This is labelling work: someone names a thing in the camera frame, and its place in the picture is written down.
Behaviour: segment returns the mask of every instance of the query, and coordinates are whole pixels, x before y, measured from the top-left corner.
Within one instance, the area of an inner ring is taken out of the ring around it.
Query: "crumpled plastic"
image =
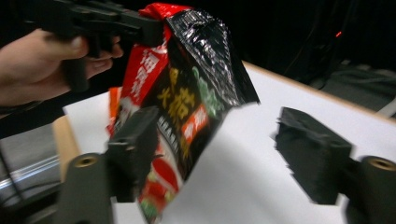
[[[134,45],[114,130],[142,107],[160,109],[160,144],[138,198],[147,222],[156,223],[228,112],[260,99],[221,20],[201,9],[162,3],[139,13],[163,21],[163,44]]]

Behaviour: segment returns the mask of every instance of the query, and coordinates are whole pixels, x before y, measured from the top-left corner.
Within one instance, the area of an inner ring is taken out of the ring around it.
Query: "snack bag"
[[[138,198],[147,222],[156,223],[228,111],[260,100],[222,21],[204,10],[160,3],[139,13],[163,21],[163,44],[134,45],[114,130],[139,108],[160,109],[160,144]]]

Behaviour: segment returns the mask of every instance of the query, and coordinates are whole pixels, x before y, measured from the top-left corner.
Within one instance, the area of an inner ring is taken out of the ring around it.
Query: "white tabletop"
[[[190,179],[163,214],[163,224],[342,224],[346,198],[316,205],[275,150],[281,107],[301,110],[354,145],[352,158],[396,161],[396,122],[248,63],[261,103],[233,109],[205,149]],[[64,108],[82,153],[104,152],[107,94]],[[117,204],[118,223],[144,223],[135,204]]]

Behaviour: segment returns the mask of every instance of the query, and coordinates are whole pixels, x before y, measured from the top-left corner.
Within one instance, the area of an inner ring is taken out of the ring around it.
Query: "finger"
[[[121,41],[121,38],[117,35],[117,36],[113,36],[113,44],[117,44]]]
[[[82,36],[73,39],[61,39],[49,32],[36,31],[34,35],[40,37],[37,47],[38,57],[48,60],[68,60],[82,58],[88,53],[88,42]]]
[[[103,59],[97,61],[87,61],[86,72],[87,78],[93,77],[99,73],[103,73],[113,66],[111,59]]]
[[[113,58],[120,58],[123,55],[123,50],[119,44],[113,45],[113,49],[111,51]]]
[[[113,55],[110,52],[102,50],[100,52],[99,58],[93,58],[93,57],[86,57],[86,58],[87,58],[87,60],[93,62],[93,61],[100,61],[103,59],[111,59],[112,57],[113,57]]]

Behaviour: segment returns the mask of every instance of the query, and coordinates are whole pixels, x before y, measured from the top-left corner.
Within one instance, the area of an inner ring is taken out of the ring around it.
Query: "hand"
[[[43,101],[70,91],[61,69],[63,60],[84,58],[87,78],[111,68],[112,58],[123,51],[114,38],[112,52],[98,59],[86,57],[88,42],[82,37],[61,40],[56,35],[35,30],[0,49],[0,105],[22,105]]]

